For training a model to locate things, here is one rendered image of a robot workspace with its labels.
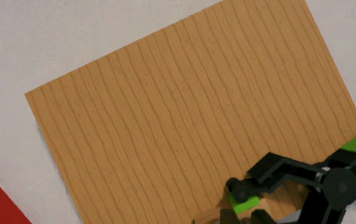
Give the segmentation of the brown wooden board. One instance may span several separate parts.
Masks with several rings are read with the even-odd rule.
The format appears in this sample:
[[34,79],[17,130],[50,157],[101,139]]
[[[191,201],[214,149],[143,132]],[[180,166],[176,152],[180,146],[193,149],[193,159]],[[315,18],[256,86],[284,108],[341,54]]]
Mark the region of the brown wooden board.
[[24,94],[84,224],[195,224],[268,152],[356,137],[305,0],[222,0]]

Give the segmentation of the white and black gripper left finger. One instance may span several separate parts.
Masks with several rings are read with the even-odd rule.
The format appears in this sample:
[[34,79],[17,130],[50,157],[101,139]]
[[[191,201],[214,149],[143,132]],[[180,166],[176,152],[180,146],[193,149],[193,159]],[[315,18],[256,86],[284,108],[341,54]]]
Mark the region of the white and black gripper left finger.
[[220,224],[241,224],[236,213],[230,208],[221,208]]

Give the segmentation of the small wooden block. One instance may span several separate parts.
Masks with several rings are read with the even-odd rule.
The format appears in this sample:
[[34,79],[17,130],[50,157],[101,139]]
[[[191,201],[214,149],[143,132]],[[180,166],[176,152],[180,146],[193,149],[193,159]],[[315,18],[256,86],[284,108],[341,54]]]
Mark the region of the small wooden block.
[[[269,215],[272,218],[274,218],[274,216],[268,206],[266,199],[261,194],[257,194],[256,196],[257,196],[260,204],[254,206],[252,208],[249,208],[239,214],[236,214],[238,219],[241,219],[244,222],[244,224],[251,224],[251,212],[254,211],[255,209],[265,209],[269,213]],[[230,202],[226,201],[216,207],[213,207],[201,214],[194,216],[195,224],[220,224],[220,210],[221,210],[221,208],[230,208],[232,211],[234,211]]]

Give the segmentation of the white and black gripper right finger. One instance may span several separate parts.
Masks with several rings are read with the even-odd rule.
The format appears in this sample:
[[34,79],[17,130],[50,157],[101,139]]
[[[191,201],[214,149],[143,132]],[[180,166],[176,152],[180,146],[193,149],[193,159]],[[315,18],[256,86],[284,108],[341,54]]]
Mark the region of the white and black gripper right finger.
[[251,224],[277,224],[265,209],[255,209],[251,212]]

